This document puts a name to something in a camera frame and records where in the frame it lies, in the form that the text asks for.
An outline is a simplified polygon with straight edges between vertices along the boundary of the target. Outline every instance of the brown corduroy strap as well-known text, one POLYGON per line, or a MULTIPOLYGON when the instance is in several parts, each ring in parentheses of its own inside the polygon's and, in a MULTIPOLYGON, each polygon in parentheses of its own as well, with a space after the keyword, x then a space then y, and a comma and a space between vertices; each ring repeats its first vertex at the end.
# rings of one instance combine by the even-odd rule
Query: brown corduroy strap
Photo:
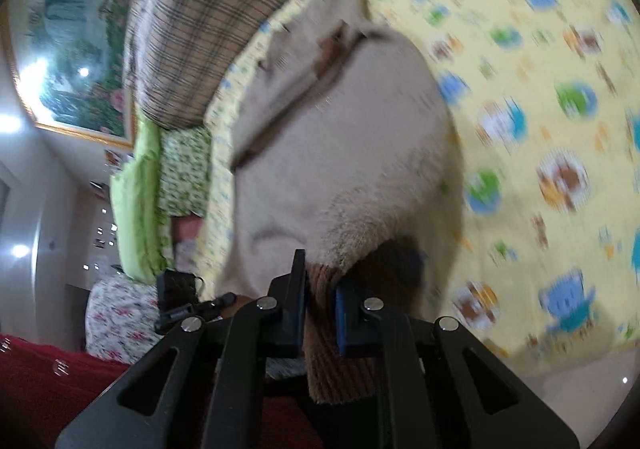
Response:
POLYGON ((316 402, 342 403, 372 395, 370 359, 344 359, 335 339, 333 292, 342 273, 326 265, 306 267, 311 289, 305 321, 304 352, 309 394, 316 402))

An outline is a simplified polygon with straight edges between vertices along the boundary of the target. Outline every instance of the black plastic bracket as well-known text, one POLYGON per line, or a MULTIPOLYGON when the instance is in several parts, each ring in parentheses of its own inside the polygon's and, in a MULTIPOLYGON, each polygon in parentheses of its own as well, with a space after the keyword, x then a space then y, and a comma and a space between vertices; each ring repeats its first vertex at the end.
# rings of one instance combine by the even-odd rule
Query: black plastic bracket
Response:
POLYGON ((271 282, 268 297, 229 319, 185 319, 67 426, 56 448, 164 449, 183 389, 198 387, 189 382, 201 375, 193 368, 205 361, 213 370, 221 356, 201 447, 256 447, 265 358, 300 356, 305 286, 305 252, 299 250, 291 273, 271 282))
POLYGON ((337 339, 340 355, 376 358, 381 448, 579 447, 457 319, 415 320, 382 301, 367 307, 368 297, 350 281, 338 285, 337 339))

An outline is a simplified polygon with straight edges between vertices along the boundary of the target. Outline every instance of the green patterned fabric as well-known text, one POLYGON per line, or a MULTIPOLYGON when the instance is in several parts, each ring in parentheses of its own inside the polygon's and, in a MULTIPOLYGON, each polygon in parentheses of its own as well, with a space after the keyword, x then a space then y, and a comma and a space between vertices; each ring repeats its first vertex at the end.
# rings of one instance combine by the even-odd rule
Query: green patterned fabric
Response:
POLYGON ((169 216, 204 216, 209 193, 209 130, 163 130, 161 135, 159 209, 169 216))
POLYGON ((171 237, 171 216, 164 213, 160 209, 158 212, 158 239, 160 241, 160 252, 167 269, 173 269, 174 266, 174 241, 171 237))

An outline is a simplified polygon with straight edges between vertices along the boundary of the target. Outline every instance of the cartoon print blanket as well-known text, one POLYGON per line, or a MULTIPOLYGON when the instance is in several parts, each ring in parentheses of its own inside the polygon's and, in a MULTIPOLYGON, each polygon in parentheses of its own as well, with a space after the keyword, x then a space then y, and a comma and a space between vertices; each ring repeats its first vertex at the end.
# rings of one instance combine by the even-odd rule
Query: cartoon print blanket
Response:
MULTIPOLYGON (((199 261, 232 234, 230 126, 290 0, 237 58, 207 113, 212 185, 199 261)), ((636 346, 640 17, 631 0, 368 0, 427 58, 453 128, 446 175, 412 231, 414 314, 455 315, 519 374, 636 346)))

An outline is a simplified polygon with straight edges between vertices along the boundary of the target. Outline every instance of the framed painting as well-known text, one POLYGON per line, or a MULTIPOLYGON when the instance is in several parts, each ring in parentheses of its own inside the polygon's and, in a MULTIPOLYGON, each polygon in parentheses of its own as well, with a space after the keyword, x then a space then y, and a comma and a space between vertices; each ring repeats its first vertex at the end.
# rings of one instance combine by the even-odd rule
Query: framed painting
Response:
POLYGON ((131 148, 132 93, 122 82, 130 0, 6 0, 0 39, 34 124, 131 148))

